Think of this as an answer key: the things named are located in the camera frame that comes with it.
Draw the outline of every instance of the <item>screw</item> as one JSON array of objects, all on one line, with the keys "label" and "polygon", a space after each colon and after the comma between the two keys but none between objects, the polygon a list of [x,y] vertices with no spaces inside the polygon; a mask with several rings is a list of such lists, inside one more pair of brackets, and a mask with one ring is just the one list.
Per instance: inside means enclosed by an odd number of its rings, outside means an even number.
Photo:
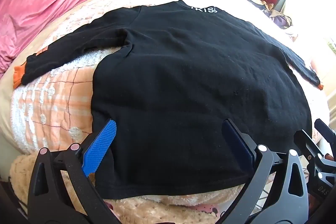
[{"label": "screw", "polygon": [[290,153],[292,156],[297,156],[297,152],[296,152],[294,149],[289,150],[289,153]]},{"label": "screw", "polygon": [[261,152],[266,152],[266,151],[267,151],[267,147],[264,146],[263,144],[258,145],[258,149],[259,149]]},{"label": "screw", "polygon": [[40,154],[41,155],[44,155],[45,153],[47,153],[48,149],[46,149],[45,147],[43,147],[41,150],[40,150]]},{"label": "screw", "polygon": [[76,151],[79,149],[79,144],[78,143],[73,143],[71,146],[70,146],[70,149],[73,150],[73,151]]}]

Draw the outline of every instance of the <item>bedspread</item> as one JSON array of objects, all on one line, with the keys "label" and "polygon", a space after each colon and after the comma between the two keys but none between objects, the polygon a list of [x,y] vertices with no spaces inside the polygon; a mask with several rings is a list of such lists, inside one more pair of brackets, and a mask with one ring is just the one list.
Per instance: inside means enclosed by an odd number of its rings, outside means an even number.
[{"label": "bedspread", "polygon": [[[40,48],[110,10],[137,5],[159,5],[171,1],[176,0],[91,0],[61,23]],[[184,1],[190,6],[200,8],[214,5],[235,17],[250,21],[300,55],[295,44],[275,24],[245,0]],[[81,142],[91,132],[93,72],[100,60],[116,50],[117,48],[110,48],[87,53],[14,91],[11,123],[13,137],[21,150],[30,153],[44,146],[51,150],[66,149],[72,142]],[[296,71],[293,73],[307,97],[312,121],[320,117],[328,123],[329,114],[323,93],[302,79]],[[313,132],[313,138],[319,138],[316,131]]]}]

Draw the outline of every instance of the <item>pink blanket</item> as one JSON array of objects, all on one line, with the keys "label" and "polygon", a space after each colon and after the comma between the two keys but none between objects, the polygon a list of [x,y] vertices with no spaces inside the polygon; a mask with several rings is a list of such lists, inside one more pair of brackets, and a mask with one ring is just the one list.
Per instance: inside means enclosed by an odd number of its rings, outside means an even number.
[{"label": "pink blanket", "polygon": [[50,22],[86,0],[0,0],[0,78]]}]

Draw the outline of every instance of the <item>bed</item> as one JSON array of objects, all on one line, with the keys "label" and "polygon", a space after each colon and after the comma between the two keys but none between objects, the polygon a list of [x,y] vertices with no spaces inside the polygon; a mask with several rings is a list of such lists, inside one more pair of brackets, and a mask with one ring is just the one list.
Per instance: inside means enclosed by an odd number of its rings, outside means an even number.
[{"label": "bed", "polygon": [[[81,142],[92,130],[90,100],[92,96],[92,76],[96,65],[108,54],[117,50],[109,48],[85,54],[74,61],[54,69],[48,74],[34,80],[27,86],[19,86],[13,90],[14,67],[25,62],[26,58],[43,49],[58,38],[74,31],[78,27],[90,23],[110,10],[120,7],[138,5],[159,5],[177,0],[87,0],[66,12],[45,27],[32,42],[18,55],[0,80],[0,129],[10,144],[22,153],[29,154],[42,147],[51,150],[63,150],[73,142]],[[266,34],[274,37],[295,53],[300,49],[256,7],[246,0],[183,0],[192,7],[216,6],[234,17],[249,21]],[[304,80],[295,70],[297,77],[310,106],[312,121],[317,118],[329,123],[329,110],[324,93]],[[321,136],[313,130],[315,142]],[[208,198],[208,203],[229,201],[239,188],[228,189],[225,197],[215,195]],[[147,197],[153,202],[164,204],[190,205],[184,198]],[[142,204],[143,199],[131,199],[125,210]]]}]

